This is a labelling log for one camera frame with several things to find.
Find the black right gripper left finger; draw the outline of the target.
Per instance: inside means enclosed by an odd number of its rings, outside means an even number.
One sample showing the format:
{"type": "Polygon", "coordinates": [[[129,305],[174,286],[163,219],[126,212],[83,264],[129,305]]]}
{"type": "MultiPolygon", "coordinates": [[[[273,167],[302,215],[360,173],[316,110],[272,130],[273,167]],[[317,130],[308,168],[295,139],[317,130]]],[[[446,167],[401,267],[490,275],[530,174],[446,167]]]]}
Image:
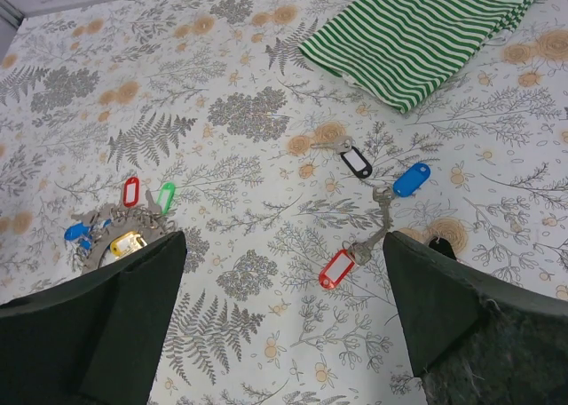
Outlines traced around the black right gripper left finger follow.
{"type": "Polygon", "coordinates": [[[3,404],[145,404],[186,258],[174,232],[1,306],[3,404]]]}

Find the blue key tag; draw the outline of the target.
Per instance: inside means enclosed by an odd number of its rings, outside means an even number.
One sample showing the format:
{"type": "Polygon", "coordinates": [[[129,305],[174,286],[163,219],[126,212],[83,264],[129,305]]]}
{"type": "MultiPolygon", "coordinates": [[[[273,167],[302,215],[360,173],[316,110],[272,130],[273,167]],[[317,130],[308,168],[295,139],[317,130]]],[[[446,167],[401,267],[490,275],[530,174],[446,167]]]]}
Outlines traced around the blue key tag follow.
{"type": "Polygon", "coordinates": [[[66,230],[64,233],[64,239],[68,242],[75,243],[80,253],[87,254],[91,250],[94,242],[100,239],[102,229],[107,227],[110,223],[110,218],[103,222],[96,222],[92,224],[79,222],[66,230]]]}

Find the yellow key tag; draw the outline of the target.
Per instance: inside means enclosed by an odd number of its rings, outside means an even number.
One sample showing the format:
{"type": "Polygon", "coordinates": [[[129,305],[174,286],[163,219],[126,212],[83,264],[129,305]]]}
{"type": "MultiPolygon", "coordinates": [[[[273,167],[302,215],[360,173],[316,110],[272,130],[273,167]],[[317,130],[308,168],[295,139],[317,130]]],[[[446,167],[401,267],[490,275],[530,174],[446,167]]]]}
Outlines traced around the yellow key tag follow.
{"type": "Polygon", "coordinates": [[[140,233],[130,231],[114,239],[110,243],[109,249],[115,259],[120,259],[146,246],[147,242],[140,233]]]}

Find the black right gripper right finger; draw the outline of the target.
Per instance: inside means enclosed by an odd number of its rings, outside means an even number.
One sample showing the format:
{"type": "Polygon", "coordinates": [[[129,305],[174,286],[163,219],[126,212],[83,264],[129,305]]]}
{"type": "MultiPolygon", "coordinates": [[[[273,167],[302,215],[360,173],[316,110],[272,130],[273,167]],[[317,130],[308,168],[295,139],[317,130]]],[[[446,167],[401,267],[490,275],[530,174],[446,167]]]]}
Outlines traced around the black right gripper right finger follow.
{"type": "Polygon", "coordinates": [[[567,304],[400,232],[383,254],[409,361],[429,404],[565,404],[567,304]]]}

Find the red key tag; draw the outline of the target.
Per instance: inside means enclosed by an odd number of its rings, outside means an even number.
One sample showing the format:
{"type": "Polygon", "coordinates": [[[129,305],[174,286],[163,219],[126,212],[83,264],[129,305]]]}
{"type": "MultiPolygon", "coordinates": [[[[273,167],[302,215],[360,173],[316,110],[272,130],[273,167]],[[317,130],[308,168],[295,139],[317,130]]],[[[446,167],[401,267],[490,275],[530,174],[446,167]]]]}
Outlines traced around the red key tag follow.
{"type": "Polygon", "coordinates": [[[138,204],[139,198],[139,179],[136,176],[128,178],[122,189],[122,204],[129,208],[138,204]]]}

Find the green key tag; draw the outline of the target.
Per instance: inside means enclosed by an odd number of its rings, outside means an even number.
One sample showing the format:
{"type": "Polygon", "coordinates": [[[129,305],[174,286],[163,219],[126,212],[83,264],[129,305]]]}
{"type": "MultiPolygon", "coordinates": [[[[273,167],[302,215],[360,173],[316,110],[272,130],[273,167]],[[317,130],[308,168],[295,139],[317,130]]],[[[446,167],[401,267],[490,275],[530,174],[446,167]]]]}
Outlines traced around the green key tag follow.
{"type": "Polygon", "coordinates": [[[162,185],[156,203],[161,208],[161,214],[167,214],[170,210],[176,192],[176,186],[172,182],[166,182],[162,185]]]}

